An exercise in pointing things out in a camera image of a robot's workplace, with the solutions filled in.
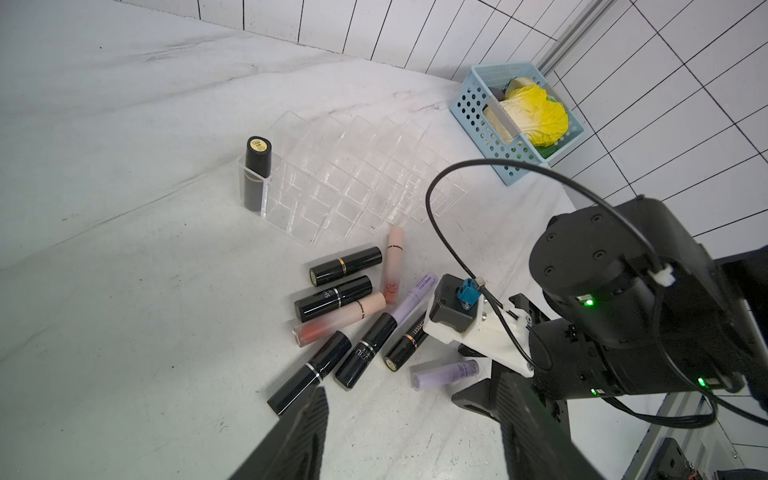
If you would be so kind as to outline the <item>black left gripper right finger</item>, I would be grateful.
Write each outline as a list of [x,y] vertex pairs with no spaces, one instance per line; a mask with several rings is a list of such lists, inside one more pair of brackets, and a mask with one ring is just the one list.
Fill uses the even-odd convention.
[[454,405],[496,421],[510,479],[599,479],[528,380],[514,372],[483,379],[451,397]]

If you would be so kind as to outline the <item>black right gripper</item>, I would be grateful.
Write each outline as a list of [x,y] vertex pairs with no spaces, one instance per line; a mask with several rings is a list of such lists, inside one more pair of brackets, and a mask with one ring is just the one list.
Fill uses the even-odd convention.
[[478,414],[496,414],[501,376],[507,373],[520,377],[551,414],[565,414],[568,400],[598,398],[600,347],[570,322],[549,318],[524,294],[513,295],[509,300],[530,318],[531,356],[550,369],[526,378],[493,360],[490,376],[456,392],[455,405]]

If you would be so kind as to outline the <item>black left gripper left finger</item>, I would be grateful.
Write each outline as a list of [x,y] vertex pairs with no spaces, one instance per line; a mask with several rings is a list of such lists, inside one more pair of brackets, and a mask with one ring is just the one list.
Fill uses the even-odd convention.
[[312,387],[284,412],[230,479],[319,479],[328,419],[325,388]]

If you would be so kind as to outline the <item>lilac lip gloss tube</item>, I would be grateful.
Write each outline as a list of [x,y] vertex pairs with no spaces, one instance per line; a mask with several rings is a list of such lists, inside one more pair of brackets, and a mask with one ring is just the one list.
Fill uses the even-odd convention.
[[413,373],[411,386],[415,391],[428,390],[475,377],[479,372],[480,366],[476,360],[454,362]]

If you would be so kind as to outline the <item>black gold-band lipstick Lessxcoco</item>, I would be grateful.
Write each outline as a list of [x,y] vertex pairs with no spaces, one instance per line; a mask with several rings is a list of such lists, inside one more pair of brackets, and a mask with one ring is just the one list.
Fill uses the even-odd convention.
[[392,372],[400,370],[427,338],[423,324],[418,323],[404,333],[385,355],[385,364]]

